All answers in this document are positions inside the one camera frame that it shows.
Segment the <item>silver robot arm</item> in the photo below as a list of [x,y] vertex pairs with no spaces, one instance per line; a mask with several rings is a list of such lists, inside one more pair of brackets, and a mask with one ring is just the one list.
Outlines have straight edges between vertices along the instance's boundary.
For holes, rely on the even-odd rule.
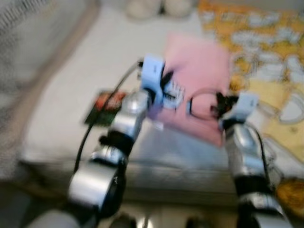
[[39,216],[28,228],[93,228],[119,210],[132,147],[149,108],[162,103],[164,64],[162,59],[146,56],[140,90],[123,99],[107,136],[100,137],[90,159],[73,175],[69,203],[62,210]]
[[226,133],[229,169],[238,195],[237,228],[291,228],[270,187],[261,138],[245,124],[257,102],[255,95],[240,93],[236,104],[219,120]]

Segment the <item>black wire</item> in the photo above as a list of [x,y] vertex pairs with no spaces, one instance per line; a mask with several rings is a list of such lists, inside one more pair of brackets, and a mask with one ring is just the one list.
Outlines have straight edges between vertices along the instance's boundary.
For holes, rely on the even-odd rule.
[[101,107],[101,109],[98,111],[98,113],[96,114],[95,118],[90,122],[87,131],[84,135],[84,137],[82,138],[82,141],[80,143],[78,152],[77,152],[77,156],[76,156],[76,160],[75,160],[75,165],[74,165],[74,173],[78,170],[79,168],[79,163],[81,160],[81,154],[83,151],[83,148],[85,146],[86,140],[94,126],[94,124],[96,123],[96,121],[99,119],[101,113],[105,110],[105,108],[107,107],[109,101],[111,100],[111,98],[117,93],[117,91],[119,90],[120,86],[124,83],[124,81],[130,76],[130,74],[138,67],[142,64],[142,62],[136,62],[135,64],[133,64],[127,71],[126,73],[121,77],[119,83],[116,85],[114,91],[110,94],[110,96],[107,98],[107,100],[105,101],[104,105]]
[[245,123],[246,126],[248,126],[249,128],[251,128],[257,135],[258,140],[260,142],[260,146],[261,146],[261,155],[262,155],[262,160],[263,160],[263,165],[264,165],[264,172],[265,172],[265,177],[267,180],[267,183],[269,185],[269,187],[271,187],[271,181],[270,181],[270,177],[269,177],[269,172],[268,172],[268,168],[267,168],[267,161],[266,161],[266,156],[265,156],[265,150],[264,150],[264,144],[263,144],[263,140],[262,137],[260,135],[260,133],[258,132],[258,130],[255,128],[255,126],[253,126],[252,124],[249,123]]
[[211,95],[217,95],[217,93],[220,93],[219,90],[216,90],[216,89],[212,89],[212,88],[203,88],[203,89],[199,89],[197,91],[195,91],[190,99],[187,101],[187,103],[190,105],[189,106],[189,115],[199,119],[199,120],[205,120],[205,121],[213,121],[213,120],[217,120],[217,116],[202,116],[202,115],[199,115],[199,114],[195,114],[195,112],[192,111],[192,102],[193,102],[193,99],[196,97],[196,96],[199,96],[199,95],[203,95],[203,94],[211,94]]

